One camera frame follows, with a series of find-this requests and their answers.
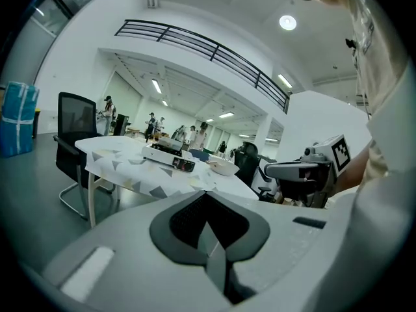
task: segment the fluorescent light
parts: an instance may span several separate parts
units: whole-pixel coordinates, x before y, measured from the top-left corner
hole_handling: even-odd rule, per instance
[[[228,112],[228,113],[224,113],[224,114],[221,114],[220,115],[220,118],[227,118],[227,117],[231,117],[231,116],[233,116],[234,114],[232,113],[232,112]]]
[[[159,88],[159,84],[158,84],[158,82],[157,82],[156,80],[151,80],[151,81],[153,82],[153,85],[155,86],[156,91],[157,91],[158,93],[162,94],[162,91],[161,91],[161,89]]]
[[[296,28],[296,20],[290,15],[284,15],[280,18],[279,24],[285,30],[293,30]]]
[[[40,15],[45,16],[44,12],[42,12],[40,9],[37,9],[36,7],[34,9],[36,9]]]
[[[288,87],[288,88],[293,88],[292,85],[288,82],[288,80],[286,80],[286,78],[282,75],[279,74],[278,75],[279,79],[281,79],[283,81],[283,83]]]

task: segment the black metal railing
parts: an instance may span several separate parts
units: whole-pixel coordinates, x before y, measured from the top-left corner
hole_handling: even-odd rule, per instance
[[[275,82],[238,53],[208,37],[173,25],[137,19],[125,20],[115,36],[146,38],[196,53],[242,77],[287,112],[289,97]]]

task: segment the chair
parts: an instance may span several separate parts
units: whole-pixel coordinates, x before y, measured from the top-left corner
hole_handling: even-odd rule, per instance
[[[83,188],[88,188],[88,172],[85,170],[86,154],[75,147],[75,142],[85,138],[102,137],[97,133],[96,103],[67,92],[59,93],[58,98],[58,135],[53,137],[58,142],[56,164],[59,170],[76,182],[59,193],[59,199],[81,218],[88,220],[88,206],[83,191]],[[84,214],[62,198],[75,187],[79,188]],[[112,190],[105,188],[101,190],[103,189],[111,194],[115,186]]]
[[[209,154],[204,151],[198,149],[190,149],[189,152],[192,154],[193,157],[200,159],[203,162],[209,160]]]
[[[236,149],[234,154],[234,164],[237,165],[240,170],[235,174],[244,184],[252,189],[252,183],[254,174],[258,171],[261,174],[263,180],[267,183],[272,181],[271,178],[267,177],[259,167],[260,158],[258,157],[258,149],[255,144],[251,142],[243,142],[243,145]],[[269,187],[257,187],[260,190],[258,193],[252,189],[261,201],[266,200],[265,192],[270,192],[272,189]]]

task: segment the white tablecloth with gray triangles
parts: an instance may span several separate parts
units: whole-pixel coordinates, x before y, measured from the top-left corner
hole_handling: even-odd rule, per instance
[[[126,136],[88,138],[75,146],[86,153],[87,171],[136,193],[166,198],[195,190],[217,190],[258,200],[235,175],[217,174],[204,162],[196,162],[193,172],[183,172],[144,159],[142,148],[146,143]]]

